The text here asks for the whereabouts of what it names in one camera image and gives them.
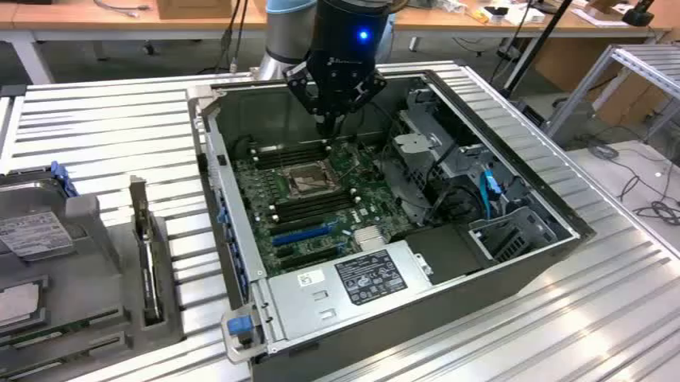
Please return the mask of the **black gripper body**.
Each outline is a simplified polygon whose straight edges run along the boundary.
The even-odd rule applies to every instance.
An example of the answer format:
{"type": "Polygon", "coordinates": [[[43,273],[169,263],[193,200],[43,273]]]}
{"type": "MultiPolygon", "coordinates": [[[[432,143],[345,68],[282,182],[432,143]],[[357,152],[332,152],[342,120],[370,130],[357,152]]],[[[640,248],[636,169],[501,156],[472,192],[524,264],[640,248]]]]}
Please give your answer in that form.
{"type": "Polygon", "coordinates": [[[317,86],[320,106],[332,116],[332,77],[377,70],[377,50],[390,15],[389,1],[320,1],[306,66],[317,86]]]}

